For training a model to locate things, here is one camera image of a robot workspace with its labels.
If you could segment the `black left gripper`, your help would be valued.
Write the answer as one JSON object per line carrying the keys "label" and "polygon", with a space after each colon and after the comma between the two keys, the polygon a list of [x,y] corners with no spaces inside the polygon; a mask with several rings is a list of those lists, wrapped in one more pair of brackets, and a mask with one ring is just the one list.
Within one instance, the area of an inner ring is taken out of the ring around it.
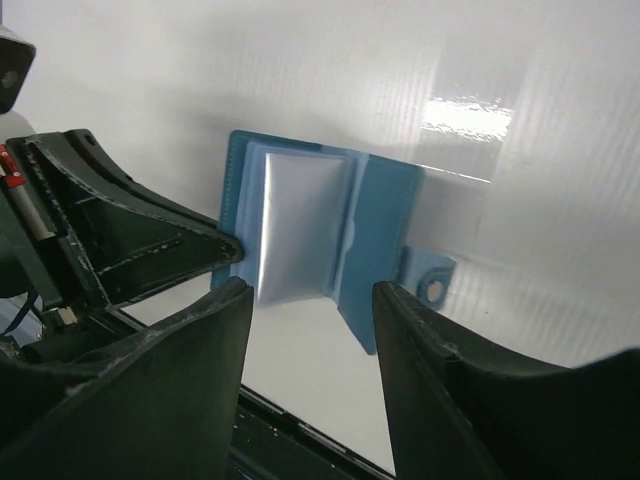
{"label": "black left gripper", "polygon": [[1,146],[1,354],[73,360],[145,328],[117,308],[239,261],[216,221],[133,180],[86,129]]}

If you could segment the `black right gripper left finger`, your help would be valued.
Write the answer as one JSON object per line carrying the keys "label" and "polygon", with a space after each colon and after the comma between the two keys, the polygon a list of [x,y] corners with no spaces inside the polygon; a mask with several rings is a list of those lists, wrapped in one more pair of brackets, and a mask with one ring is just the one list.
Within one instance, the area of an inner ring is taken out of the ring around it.
{"label": "black right gripper left finger", "polygon": [[253,311],[231,278],[69,363],[1,363],[5,479],[221,479]]}

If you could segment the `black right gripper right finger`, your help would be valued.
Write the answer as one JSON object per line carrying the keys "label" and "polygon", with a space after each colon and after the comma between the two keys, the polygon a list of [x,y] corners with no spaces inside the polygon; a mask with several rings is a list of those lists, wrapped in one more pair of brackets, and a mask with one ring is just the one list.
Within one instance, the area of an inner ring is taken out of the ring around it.
{"label": "black right gripper right finger", "polygon": [[639,352],[566,368],[505,348],[391,282],[373,318],[400,479],[635,479]]}

